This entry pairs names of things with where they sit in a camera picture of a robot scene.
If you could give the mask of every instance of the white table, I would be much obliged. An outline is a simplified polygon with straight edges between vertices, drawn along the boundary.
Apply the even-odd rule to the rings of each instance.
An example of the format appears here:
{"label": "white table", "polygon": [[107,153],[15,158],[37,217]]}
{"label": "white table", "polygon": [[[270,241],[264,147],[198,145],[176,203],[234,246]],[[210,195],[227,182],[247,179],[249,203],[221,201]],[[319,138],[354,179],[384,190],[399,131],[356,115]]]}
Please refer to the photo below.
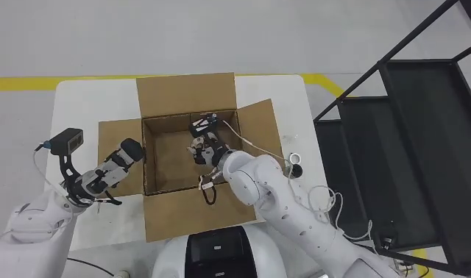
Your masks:
{"label": "white table", "polygon": [[[311,118],[304,81],[300,76],[237,76],[237,106],[272,99],[283,154],[302,156],[299,183],[309,189],[326,185],[319,146]],[[140,118],[134,79],[64,81],[56,89],[51,137],[68,127],[84,132],[84,143],[72,155],[80,173],[97,165],[98,122]],[[53,184],[63,181],[58,157],[49,154],[46,176]],[[327,200],[321,196],[321,203]],[[95,205],[77,220],[71,250],[145,240],[143,196],[119,197],[121,206]]]}

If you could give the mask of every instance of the yellow floor line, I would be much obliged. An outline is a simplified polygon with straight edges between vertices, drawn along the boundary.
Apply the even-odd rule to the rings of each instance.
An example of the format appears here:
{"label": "yellow floor line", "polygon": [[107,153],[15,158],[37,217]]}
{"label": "yellow floor line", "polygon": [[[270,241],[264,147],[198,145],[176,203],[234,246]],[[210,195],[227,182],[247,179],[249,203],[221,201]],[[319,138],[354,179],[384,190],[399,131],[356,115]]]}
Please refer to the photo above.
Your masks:
{"label": "yellow floor line", "polygon": [[[32,77],[0,77],[0,91],[25,91],[25,90],[55,90],[57,84],[64,80],[92,80],[92,79],[135,79],[143,76],[159,75],[129,75],[129,76],[32,76]],[[338,97],[343,90],[325,75],[300,74],[304,83],[319,85]]]}
{"label": "yellow floor line", "polygon": [[[427,258],[427,251],[425,249],[415,249],[412,251],[412,255],[415,257],[420,257],[422,259]],[[419,276],[422,276],[423,274],[427,273],[427,268],[424,267],[423,265],[417,265],[417,271],[419,272]],[[433,271],[430,269],[427,275],[424,276],[424,278],[433,278]]]}
{"label": "yellow floor line", "polygon": [[323,74],[300,74],[305,84],[319,85],[329,91],[335,97],[339,97],[344,92],[336,83]]}

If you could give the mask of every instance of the open cardboard box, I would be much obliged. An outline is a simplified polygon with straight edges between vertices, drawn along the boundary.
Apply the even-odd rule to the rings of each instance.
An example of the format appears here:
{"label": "open cardboard box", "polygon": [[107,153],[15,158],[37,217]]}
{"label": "open cardboard box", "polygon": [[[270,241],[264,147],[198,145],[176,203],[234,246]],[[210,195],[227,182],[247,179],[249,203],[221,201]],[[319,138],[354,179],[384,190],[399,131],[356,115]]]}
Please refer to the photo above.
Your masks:
{"label": "open cardboard box", "polygon": [[[136,84],[141,118],[100,122],[98,158],[101,162],[125,138],[143,145],[144,160],[110,192],[113,196],[144,195],[146,240],[254,221],[253,207],[237,200],[222,177],[216,181],[216,203],[206,204],[197,188],[198,176],[211,169],[195,164],[186,149],[193,140],[188,126],[205,113],[216,113],[256,146],[282,156],[271,100],[237,109],[232,73],[150,77],[137,79]],[[262,154],[225,124],[218,128],[230,148]]]}

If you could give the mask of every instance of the wire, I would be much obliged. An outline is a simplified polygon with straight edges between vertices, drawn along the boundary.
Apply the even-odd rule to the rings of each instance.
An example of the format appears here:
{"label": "wire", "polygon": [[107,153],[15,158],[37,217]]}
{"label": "wire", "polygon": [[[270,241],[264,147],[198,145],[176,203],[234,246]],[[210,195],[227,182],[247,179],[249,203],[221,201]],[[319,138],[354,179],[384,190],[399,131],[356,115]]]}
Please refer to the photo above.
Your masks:
{"label": "wire", "polygon": [[59,229],[67,227],[67,225],[69,225],[72,222],[72,219],[74,218],[74,211],[72,210],[73,204],[63,195],[62,191],[57,189],[53,184],[50,183],[50,181],[48,181],[48,179],[46,178],[46,175],[43,174],[43,172],[39,169],[38,164],[36,163],[36,152],[38,152],[42,148],[43,148],[43,144],[40,144],[32,153],[32,161],[35,164],[36,171],[41,175],[43,180],[47,184],[49,184],[49,186],[51,186],[52,190],[54,190],[55,193],[57,193],[58,196],[62,196],[64,198],[65,202],[69,205],[71,217],[67,221],[65,221],[61,226],[59,226],[57,228],[51,228],[50,230],[14,230],[14,229],[12,229],[12,230],[10,230],[10,232],[20,232],[20,233],[50,233],[50,232],[56,232]]}
{"label": "wire", "polygon": [[419,278],[424,278],[425,276],[427,276],[428,272],[430,272],[430,268],[425,266],[427,268],[427,271],[423,274],[423,275],[420,275]]}
{"label": "wire", "polygon": [[284,161],[288,162],[288,163],[291,165],[291,162],[290,162],[289,160],[287,160],[286,158],[281,157],[281,156],[279,156],[279,155],[277,155],[277,154],[274,154],[274,153],[272,153],[272,152],[269,152],[268,150],[262,149],[262,148],[260,148],[260,147],[258,147],[258,146],[255,146],[252,142],[250,142],[250,141],[248,141],[247,139],[245,139],[245,138],[243,138],[242,136],[240,136],[240,135],[229,125],[229,123],[227,123],[227,122],[224,121],[224,120],[222,120],[222,121],[224,122],[224,124],[226,124],[226,125],[229,127],[229,129],[230,129],[237,137],[239,137],[240,139],[242,139],[243,142],[245,142],[245,143],[247,143],[247,144],[249,144],[249,145],[255,147],[256,149],[258,149],[258,150],[260,150],[260,151],[262,151],[262,152],[265,152],[265,153],[267,153],[267,154],[270,154],[270,155],[272,155],[273,157],[277,157],[277,158],[279,158],[280,160],[284,160]]}
{"label": "wire", "polygon": [[108,270],[105,270],[103,269],[102,267],[100,267],[99,265],[94,265],[92,263],[89,263],[89,262],[85,262],[84,260],[77,260],[77,259],[73,259],[71,257],[68,257],[67,260],[71,260],[72,262],[77,262],[77,263],[82,263],[82,264],[85,264],[85,265],[89,265],[91,267],[94,267],[94,268],[97,268],[99,270],[102,270],[103,272],[105,272],[106,274],[110,275],[111,277],[113,277],[113,273],[111,273],[110,271]]}
{"label": "wire", "polygon": [[[277,157],[277,158],[279,158],[279,159],[281,159],[281,160],[285,160],[286,162],[288,162],[288,163],[290,164],[290,169],[289,169],[289,173],[288,173],[288,183],[289,183],[289,186],[290,186],[290,188],[291,188],[291,192],[293,193],[294,200],[295,200],[298,204],[300,204],[301,206],[303,206],[305,209],[310,210],[312,213],[324,213],[324,214],[328,214],[328,213],[330,212],[330,210],[332,210],[333,206],[334,206],[335,203],[336,203],[336,196],[339,195],[339,196],[340,196],[340,209],[339,209],[339,212],[337,213],[337,216],[336,216],[335,228],[336,228],[337,230],[341,231],[342,234],[343,234],[346,238],[349,238],[349,239],[351,239],[351,240],[361,240],[361,239],[365,238],[366,236],[368,236],[369,240],[372,241],[372,238],[371,238],[371,230],[372,230],[372,228],[373,228],[373,222],[372,222],[372,220],[369,220],[369,221],[368,221],[368,227],[367,227],[366,233],[365,233],[364,235],[360,236],[360,237],[350,237],[350,236],[348,236],[347,234],[345,234],[345,231],[344,231],[342,228],[339,227],[338,222],[339,222],[339,218],[340,218],[340,213],[341,213],[341,210],[342,210],[342,208],[343,208],[343,206],[344,206],[344,197],[342,196],[341,193],[339,193],[339,192],[334,192],[334,191],[332,190],[332,188],[329,188],[329,187],[326,186],[326,185],[316,185],[316,186],[312,187],[312,188],[309,190],[309,192],[308,192],[308,203],[309,203],[309,207],[306,207],[304,204],[302,204],[302,202],[299,202],[299,201],[298,201],[299,196],[296,196],[296,194],[294,193],[293,187],[292,187],[292,185],[291,185],[291,173],[293,172],[293,165],[292,165],[292,163],[291,163],[289,160],[287,160],[286,158],[280,157],[279,155],[276,155],[276,154],[274,154],[274,153],[272,153],[272,152],[269,152],[269,151],[267,151],[267,150],[265,150],[265,149],[262,149],[262,148],[260,148],[260,147],[258,147],[258,146],[255,146],[252,142],[250,142],[250,141],[248,141],[247,139],[245,139],[245,138],[243,138],[242,136],[240,136],[240,135],[229,125],[229,123],[227,123],[227,122],[224,121],[224,120],[222,120],[222,121],[229,127],[229,129],[230,129],[237,137],[239,137],[240,139],[242,139],[245,143],[247,143],[247,144],[249,144],[249,145],[255,147],[256,149],[258,149],[258,150],[260,150],[260,151],[262,151],[262,152],[265,152],[265,153],[267,153],[267,154],[270,154],[270,155],[272,155],[272,156],[274,156],[274,157]],[[330,201],[330,203],[327,205],[327,207],[326,207],[325,209],[320,209],[320,208],[319,208],[318,210],[315,210],[315,209],[313,208],[312,204],[311,204],[311,193],[312,193],[312,191],[314,191],[314,189],[316,189],[316,188],[327,188],[327,189],[329,190],[329,192],[332,193],[332,196],[331,196],[329,199],[332,199],[332,198],[333,198],[333,200]],[[373,246],[372,248],[373,248],[373,250],[375,251],[375,253],[379,256],[379,254],[376,252],[375,247]]]}

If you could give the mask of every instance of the gray floor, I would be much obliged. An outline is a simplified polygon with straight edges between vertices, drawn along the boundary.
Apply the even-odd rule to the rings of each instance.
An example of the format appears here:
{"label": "gray floor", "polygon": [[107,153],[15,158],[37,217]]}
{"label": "gray floor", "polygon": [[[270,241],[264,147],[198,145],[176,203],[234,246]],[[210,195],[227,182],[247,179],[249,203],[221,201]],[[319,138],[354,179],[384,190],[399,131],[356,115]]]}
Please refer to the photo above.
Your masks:
{"label": "gray floor", "polygon": [[[0,0],[0,76],[308,72],[346,88],[443,1]],[[455,7],[398,57],[452,57],[471,44],[470,28]],[[461,67],[470,81],[471,58]],[[313,115],[333,99],[306,88]],[[354,94],[383,92],[374,76]],[[53,99],[53,91],[0,92],[0,227],[43,190],[31,152],[49,137]],[[127,243],[71,256],[147,277],[157,252]],[[83,276],[104,277],[70,263],[63,275]]]}

